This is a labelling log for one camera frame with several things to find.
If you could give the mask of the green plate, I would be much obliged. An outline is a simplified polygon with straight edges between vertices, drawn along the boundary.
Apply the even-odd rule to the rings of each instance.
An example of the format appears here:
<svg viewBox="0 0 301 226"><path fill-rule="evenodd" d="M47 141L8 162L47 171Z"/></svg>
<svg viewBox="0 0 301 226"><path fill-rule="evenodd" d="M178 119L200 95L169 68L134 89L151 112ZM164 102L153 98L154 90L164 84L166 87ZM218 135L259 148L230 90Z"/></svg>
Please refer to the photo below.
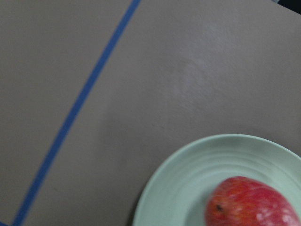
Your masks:
<svg viewBox="0 0 301 226"><path fill-rule="evenodd" d="M210 194L234 176L275 188L300 213L300 157L260 137L224 134L192 142L164 161L140 197L133 225L203 226Z"/></svg>

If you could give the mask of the red pomegranate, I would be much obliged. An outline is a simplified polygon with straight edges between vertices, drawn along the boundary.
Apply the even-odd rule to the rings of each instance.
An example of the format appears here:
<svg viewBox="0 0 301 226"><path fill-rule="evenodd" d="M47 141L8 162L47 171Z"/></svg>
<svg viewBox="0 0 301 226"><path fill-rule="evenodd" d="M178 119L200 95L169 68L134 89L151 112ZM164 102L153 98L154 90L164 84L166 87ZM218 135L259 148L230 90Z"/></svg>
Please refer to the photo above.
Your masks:
<svg viewBox="0 0 301 226"><path fill-rule="evenodd" d="M277 190L246 177L231 177L212 192L206 205L207 226L299 226L289 201Z"/></svg>

